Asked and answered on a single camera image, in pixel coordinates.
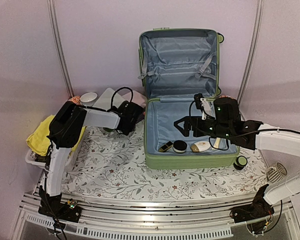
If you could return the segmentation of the white green drawer box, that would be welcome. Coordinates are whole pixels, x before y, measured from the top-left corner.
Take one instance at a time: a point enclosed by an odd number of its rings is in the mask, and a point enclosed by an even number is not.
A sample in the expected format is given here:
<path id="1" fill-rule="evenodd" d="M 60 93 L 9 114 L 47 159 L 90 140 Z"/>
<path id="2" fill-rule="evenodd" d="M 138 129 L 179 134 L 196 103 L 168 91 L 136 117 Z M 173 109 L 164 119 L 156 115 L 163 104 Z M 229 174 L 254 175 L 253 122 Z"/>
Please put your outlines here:
<path id="1" fill-rule="evenodd" d="M 120 94 L 116 93 L 114 95 L 114 93 L 115 91 L 112 88 L 107 88 L 96 100 L 93 107 L 103 110 L 109 110 L 111 106 L 118 108 L 125 99 Z M 101 111 L 96 113 L 93 119 L 96 121 L 96 124 L 93 124 L 94 126 L 113 130 L 117 128 L 120 121 L 120 118 L 115 116 L 113 112 L 105 113 Z"/>

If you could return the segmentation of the green hard-shell suitcase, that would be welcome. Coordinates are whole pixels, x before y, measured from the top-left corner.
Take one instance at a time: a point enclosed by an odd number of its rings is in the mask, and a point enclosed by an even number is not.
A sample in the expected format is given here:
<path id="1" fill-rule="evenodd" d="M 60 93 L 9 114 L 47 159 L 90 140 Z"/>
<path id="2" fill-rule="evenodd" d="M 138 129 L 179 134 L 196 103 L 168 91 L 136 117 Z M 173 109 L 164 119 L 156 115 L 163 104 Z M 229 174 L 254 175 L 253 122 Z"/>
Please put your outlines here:
<path id="1" fill-rule="evenodd" d="M 214 149 L 215 138 L 184 137 L 174 122 L 189 114 L 195 94 L 202 94 L 215 115 L 213 101 L 219 95 L 220 44 L 224 36 L 212 29 L 180 28 L 143 32 L 139 36 L 140 78 L 147 103 L 144 120 L 144 154 L 146 165 L 155 170 L 182 170 L 231 166 L 240 148 L 221 138 Z M 187 143 L 184 153 L 173 147 L 159 148 L 171 141 Z M 199 141 L 209 141 L 211 148 L 192 152 Z"/>

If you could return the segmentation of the white perforated plastic basket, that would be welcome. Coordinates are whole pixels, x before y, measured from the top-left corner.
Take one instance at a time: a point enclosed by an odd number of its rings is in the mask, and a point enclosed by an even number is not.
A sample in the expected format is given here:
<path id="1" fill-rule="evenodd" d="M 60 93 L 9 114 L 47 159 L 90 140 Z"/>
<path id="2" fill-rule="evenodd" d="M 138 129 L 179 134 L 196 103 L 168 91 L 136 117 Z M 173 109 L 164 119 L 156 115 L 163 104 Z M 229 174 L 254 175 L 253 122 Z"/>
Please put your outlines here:
<path id="1" fill-rule="evenodd" d="M 71 151 L 70 154 L 68 155 L 68 158 L 65 163 L 65 170 L 69 172 L 70 170 L 73 169 L 75 165 L 75 161 L 78 157 L 77 150 L 76 151 Z M 44 156 L 40 156 L 33 152 L 31 149 L 29 149 L 26 153 L 25 156 L 25 162 L 34 166 L 37 166 L 41 169 L 45 168 L 46 164 L 46 159 Z"/>

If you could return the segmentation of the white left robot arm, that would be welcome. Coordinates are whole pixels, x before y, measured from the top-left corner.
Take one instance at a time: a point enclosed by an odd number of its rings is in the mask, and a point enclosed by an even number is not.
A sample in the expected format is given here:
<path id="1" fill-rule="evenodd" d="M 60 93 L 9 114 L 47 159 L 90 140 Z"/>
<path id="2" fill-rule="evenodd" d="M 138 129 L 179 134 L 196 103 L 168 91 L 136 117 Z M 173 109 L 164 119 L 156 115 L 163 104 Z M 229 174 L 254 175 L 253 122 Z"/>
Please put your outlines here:
<path id="1" fill-rule="evenodd" d="M 79 141 L 83 127 L 99 127 L 129 135 L 144 109 L 131 101 L 124 101 L 117 108 L 105 110 L 78 105 L 71 101 L 63 104 L 49 124 L 50 160 L 47 161 L 45 192 L 55 197 L 61 194 L 62 175 L 71 149 Z"/>

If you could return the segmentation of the purple drawer box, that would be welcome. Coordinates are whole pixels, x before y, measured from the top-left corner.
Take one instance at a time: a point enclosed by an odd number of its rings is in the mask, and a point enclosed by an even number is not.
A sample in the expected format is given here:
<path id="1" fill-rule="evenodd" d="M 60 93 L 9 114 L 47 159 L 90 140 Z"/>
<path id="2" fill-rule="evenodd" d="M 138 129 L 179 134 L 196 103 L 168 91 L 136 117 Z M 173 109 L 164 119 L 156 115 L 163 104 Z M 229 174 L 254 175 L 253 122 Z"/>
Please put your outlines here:
<path id="1" fill-rule="evenodd" d="M 130 106 L 131 106 L 131 115 L 133 116 L 133 118 L 136 119 L 137 122 L 143 120 L 145 117 L 145 108 L 134 102 L 131 102 Z"/>

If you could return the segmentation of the yellow garment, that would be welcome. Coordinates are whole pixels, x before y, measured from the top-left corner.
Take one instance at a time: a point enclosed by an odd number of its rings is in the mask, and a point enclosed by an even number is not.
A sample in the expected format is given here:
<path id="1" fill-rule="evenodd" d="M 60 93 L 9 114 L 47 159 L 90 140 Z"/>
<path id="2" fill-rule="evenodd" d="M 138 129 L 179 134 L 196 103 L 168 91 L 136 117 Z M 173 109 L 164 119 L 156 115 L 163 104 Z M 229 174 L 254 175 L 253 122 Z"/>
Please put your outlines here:
<path id="1" fill-rule="evenodd" d="M 50 140 L 47 138 L 49 135 L 49 126 L 52 122 L 54 115 L 48 116 L 43 120 L 36 130 L 26 139 L 27 146 L 39 156 L 46 156 L 50 146 Z"/>

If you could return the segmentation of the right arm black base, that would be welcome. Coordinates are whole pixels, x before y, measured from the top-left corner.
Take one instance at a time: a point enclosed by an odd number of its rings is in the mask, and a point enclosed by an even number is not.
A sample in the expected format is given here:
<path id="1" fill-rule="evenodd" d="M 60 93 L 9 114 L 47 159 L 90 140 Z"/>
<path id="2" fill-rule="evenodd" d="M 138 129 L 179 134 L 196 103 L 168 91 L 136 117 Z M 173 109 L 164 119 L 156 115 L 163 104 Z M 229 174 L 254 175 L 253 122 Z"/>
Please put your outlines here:
<path id="1" fill-rule="evenodd" d="M 271 216 L 275 213 L 272 204 L 267 203 L 264 199 L 265 191 L 268 186 L 269 184 L 265 184 L 259 188 L 252 200 L 252 203 L 236 206 L 230 209 L 229 216 L 234 219 L 235 223 L 259 219 Z"/>

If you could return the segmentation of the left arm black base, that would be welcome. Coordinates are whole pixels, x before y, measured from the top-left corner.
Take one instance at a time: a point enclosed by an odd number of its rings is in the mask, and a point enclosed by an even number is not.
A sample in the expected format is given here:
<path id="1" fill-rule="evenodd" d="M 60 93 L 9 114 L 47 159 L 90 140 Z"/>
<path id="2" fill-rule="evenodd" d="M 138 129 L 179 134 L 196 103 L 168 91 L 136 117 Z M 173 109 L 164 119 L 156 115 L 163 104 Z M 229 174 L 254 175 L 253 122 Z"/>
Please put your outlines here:
<path id="1" fill-rule="evenodd" d="M 62 203 L 62 194 L 50 196 L 44 191 L 41 191 L 39 196 L 41 198 L 38 209 L 39 214 L 68 222 L 79 222 L 83 209 L 77 205 L 77 201 L 71 198 Z"/>

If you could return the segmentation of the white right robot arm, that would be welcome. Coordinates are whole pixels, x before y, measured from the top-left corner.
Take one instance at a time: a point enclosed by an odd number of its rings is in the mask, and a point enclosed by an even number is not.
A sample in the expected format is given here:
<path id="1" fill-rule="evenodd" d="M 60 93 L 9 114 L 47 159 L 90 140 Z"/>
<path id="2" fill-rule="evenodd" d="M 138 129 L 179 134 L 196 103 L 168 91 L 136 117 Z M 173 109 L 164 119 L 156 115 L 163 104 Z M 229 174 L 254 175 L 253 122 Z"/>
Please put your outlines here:
<path id="1" fill-rule="evenodd" d="M 194 95 L 188 116 L 176 120 L 173 125 L 184 137 L 193 131 L 194 137 L 209 136 L 225 139 L 237 147 L 250 150 L 267 150 L 300 157 L 300 131 L 274 127 L 262 121 L 241 119 L 238 101 L 231 97 L 221 97 L 213 101 L 215 117 L 206 111 L 205 98 L 201 93 Z M 191 116 L 192 105 L 202 116 Z M 249 206 L 252 218 L 259 218 L 273 205 L 287 197 L 300 193 L 300 170 L 278 183 L 265 187 L 262 198 Z"/>

